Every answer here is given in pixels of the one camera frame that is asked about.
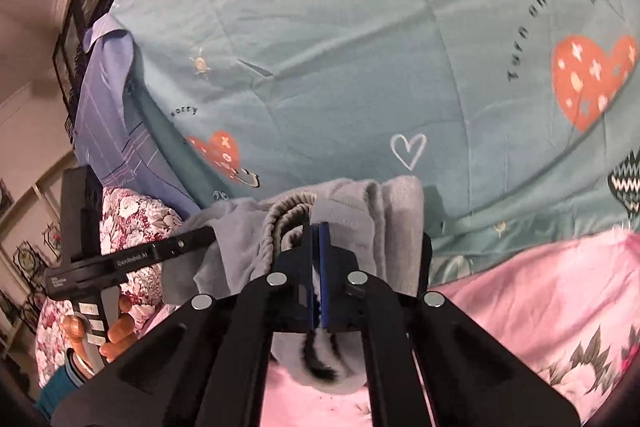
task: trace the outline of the metal rivet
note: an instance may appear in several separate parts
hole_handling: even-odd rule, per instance
[[[193,299],[191,299],[191,306],[193,306],[193,309],[195,310],[206,310],[212,304],[213,299],[209,295],[205,295],[204,293],[196,295]]]
[[[267,282],[270,286],[282,286],[287,282],[287,276],[282,272],[273,272],[267,276]]]
[[[444,304],[444,295],[438,292],[427,292],[424,294],[424,303],[431,308],[439,308]]]
[[[367,274],[361,271],[356,271],[356,272],[351,272],[348,276],[347,276],[347,280],[354,285],[361,285],[367,282],[367,280],[369,280],[369,277],[367,277]]]

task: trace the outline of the finger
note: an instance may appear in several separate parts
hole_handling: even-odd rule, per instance
[[[131,333],[128,337],[122,339],[119,343],[106,343],[100,347],[100,354],[107,358],[107,362],[113,362],[117,357],[124,353],[129,347],[138,341],[135,333]]]
[[[78,357],[86,362],[86,351],[82,345],[82,338],[84,337],[84,324],[82,324],[82,321],[75,315],[66,315],[62,319],[62,330],[71,342],[71,347],[78,354]]]
[[[136,322],[133,320],[133,317],[128,313],[125,313],[122,317],[115,321],[109,328],[109,331],[107,331],[107,337],[109,337],[109,341],[113,344],[119,343],[121,340],[133,333],[133,328],[135,325]]]
[[[131,299],[126,295],[120,295],[120,299],[118,299],[118,306],[120,307],[120,311],[122,313],[129,313],[131,310]]]

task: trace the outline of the floral pillow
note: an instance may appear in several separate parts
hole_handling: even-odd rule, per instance
[[[142,196],[128,188],[105,188],[102,196],[102,222],[100,223],[100,250],[102,254],[135,247],[142,243],[168,237],[182,220],[162,201]],[[129,296],[130,311],[136,321],[136,332],[152,317],[162,301],[159,264],[127,275],[128,282],[120,285],[121,292]],[[71,314],[69,301],[47,299],[36,330],[36,363],[40,386],[64,363],[69,343],[60,324]]]

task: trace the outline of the purple fabric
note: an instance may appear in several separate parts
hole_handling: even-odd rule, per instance
[[[199,212],[125,89],[133,38],[107,14],[85,35],[84,48],[91,47],[74,130],[79,164],[91,165],[105,188],[125,187],[157,198],[182,218]]]

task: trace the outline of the pink bed sheet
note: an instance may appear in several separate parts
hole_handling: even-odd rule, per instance
[[[569,399],[583,422],[640,345],[640,235],[610,230],[537,247],[438,289]],[[158,324],[170,312],[162,310]],[[320,393],[272,363],[263,427],[370,425],[369,395]]]

